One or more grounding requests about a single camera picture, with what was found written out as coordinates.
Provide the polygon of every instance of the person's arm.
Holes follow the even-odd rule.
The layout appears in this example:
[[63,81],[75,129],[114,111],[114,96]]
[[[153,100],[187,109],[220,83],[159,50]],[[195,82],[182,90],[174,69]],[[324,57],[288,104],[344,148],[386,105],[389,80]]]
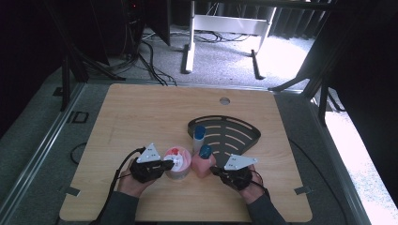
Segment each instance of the person's arm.
[[141,183],[130,175],[129,167],[120,174],[117,191],[112,193],[111,199],[100,220],[101,225],[124,225],[135,223],[135,212],[141,194],[152,185],[155,180]]
[[[253,165],[249,166],[249,169],[255,171]],[[261,178],[256,172],[253,172],[252,180],[257,184],[263,185]],[[269,197],[264,193],[264,190],[259,186],[250,183],[239,194],[247,204],[253,225],[287,224]]]

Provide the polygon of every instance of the bottle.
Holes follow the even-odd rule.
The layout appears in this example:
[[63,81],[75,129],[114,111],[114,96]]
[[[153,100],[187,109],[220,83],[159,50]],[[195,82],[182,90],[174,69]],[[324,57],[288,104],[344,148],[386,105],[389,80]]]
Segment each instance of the bottle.
[[193,132],[193,144],[192,144],[192,155],[195,155],[196,152],[199,152],[205,141],[205,133],[206,128],[203,126],[196,126],[195,131]]
[[216,158],[210,145],[203,145],[193,156],[191,167],[199,178],[204,178],[211,174],[210,167],[216,165]]

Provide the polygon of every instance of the pink object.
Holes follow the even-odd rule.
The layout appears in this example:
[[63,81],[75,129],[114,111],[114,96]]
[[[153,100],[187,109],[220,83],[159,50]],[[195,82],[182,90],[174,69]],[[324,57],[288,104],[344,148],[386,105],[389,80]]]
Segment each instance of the pink object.
[[191,167],[199,178],[204,178],[211,174],[210,167],[214,165],[216,165],[216,158],[214,158],[213,154],[204,159],[199,156],[199,152],[196,152],[192,158]]
[[182,179],[190,171],[191,153],[181,146],[175,146],[166,151],[163,160],[172,160],[175,165],[166,175],[172,179]]

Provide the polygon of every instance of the tape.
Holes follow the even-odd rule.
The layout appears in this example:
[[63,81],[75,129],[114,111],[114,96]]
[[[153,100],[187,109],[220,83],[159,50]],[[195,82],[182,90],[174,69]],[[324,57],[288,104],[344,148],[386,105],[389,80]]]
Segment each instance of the tape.
[[299,194],[310,194],[312,192],[314,192],[310,187],[308,186],[304,186],[304,187],[298,187],[295,189],[295,192],[297,195]]
[[166,175],[172,179],[183,179],[191,170],[191,153],[181,146],[175,146],[166,151],[163,160],[172,160],[175,165]]
[[58,191],[65,194],[73,195],[75,197],[79,196],[80,194],[80,190],[74,187],[60,187]]

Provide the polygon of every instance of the black stand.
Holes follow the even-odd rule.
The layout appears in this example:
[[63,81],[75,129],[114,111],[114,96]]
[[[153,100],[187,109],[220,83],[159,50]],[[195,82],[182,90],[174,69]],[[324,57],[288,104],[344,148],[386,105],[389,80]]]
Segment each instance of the black stand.
[[54,6],[54,0],[44,0],[45,7],[50,12],[50,15],[55,23],[55,26],[59,32],[62,39],[62,48],[64,53],[64,58],[62,62],[62,107],[61,111],[64,111],[69,105],[70,101],[70,85],[69,85],[69,75],[72,70],[73,75],[78,83],[86,83],[89,79],[87,71],[84,67],[84,62],[86,62],[91,67],[97,69],[101,73],[105,74],[112,80],[125,81],[126,78],[122,78],[114,75],[112,72],[105,69],[99,63],[90,59],[88,56],[80,52],[73,44],[69,32],[63,24],[60,14],[57,12]]
[[313,98],[319,88],[321,97],[319,102],[318,118],[323,126],[326,126],[325,114],[329,93],[329,80],[332,79],[333,69],[342,55],[352,43],[354,37],[360,34],[364,28],[364,22],[375,8],[372,1],[355,1],[348,5],[340,1],[336,7],[346,8],[345,12],[331,12],[324,27],[316,38],[313,47],[307,54],[296,78],[268,90],[281,92],[284,89],[310,79],[302,95]]

